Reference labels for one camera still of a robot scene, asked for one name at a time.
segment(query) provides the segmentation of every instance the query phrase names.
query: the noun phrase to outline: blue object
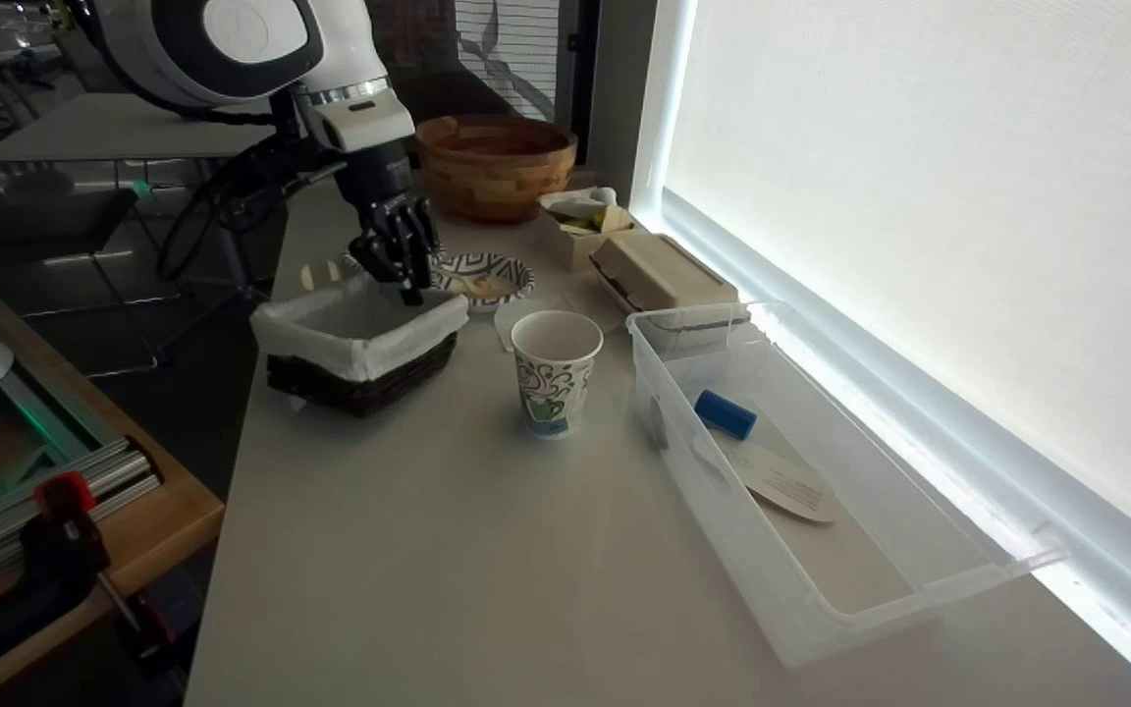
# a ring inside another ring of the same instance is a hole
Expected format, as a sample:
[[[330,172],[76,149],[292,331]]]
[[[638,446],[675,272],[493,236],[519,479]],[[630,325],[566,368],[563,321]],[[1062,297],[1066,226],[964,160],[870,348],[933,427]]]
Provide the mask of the blue object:
[[[760,422],[749,407],[718,397],[715,389],[705,389],[705,394],[697,397],[697,418],[698,418],[705,425],[735,437],[735,440],[747,440],[747,437],[753,433],[753,422]]]

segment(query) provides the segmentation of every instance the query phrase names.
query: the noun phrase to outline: machine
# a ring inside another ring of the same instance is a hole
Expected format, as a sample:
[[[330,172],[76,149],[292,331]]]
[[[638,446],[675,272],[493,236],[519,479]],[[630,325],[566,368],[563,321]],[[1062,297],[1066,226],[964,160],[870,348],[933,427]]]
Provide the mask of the machine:
[[[350,261],[419,302],[438,226],[413,198],[401,105],[364,0],[73,0],[116,73],[202,120],[270,120],[197,202],[256,224],[304,182],[334,172],[358,212]]]

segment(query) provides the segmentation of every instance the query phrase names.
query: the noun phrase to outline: window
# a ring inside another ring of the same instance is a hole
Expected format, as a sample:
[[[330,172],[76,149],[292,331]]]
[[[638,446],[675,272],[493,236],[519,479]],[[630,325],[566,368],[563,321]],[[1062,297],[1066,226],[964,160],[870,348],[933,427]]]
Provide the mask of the window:
[[[1131,3],[660,3],[633,203],[1131,656]]]

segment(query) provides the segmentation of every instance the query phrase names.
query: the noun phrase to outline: red object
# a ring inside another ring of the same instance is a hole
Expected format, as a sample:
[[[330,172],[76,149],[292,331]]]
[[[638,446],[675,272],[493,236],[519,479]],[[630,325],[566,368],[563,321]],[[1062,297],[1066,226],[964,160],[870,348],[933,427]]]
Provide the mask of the red object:
[[[82,471],[62,471],[62,477],[53,477],[35,491],[35,504],[45,508],[49,517],[73,522],[73,517],[91,516],[96,491],[91,491],[91,479]]]

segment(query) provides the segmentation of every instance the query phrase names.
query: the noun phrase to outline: white window shade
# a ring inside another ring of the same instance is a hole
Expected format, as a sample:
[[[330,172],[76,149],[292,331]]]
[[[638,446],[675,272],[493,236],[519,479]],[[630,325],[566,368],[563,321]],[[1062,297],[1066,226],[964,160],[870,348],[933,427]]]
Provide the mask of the white window shade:
[[[727,0],[663,198],[1131,516],[1131,3]]]

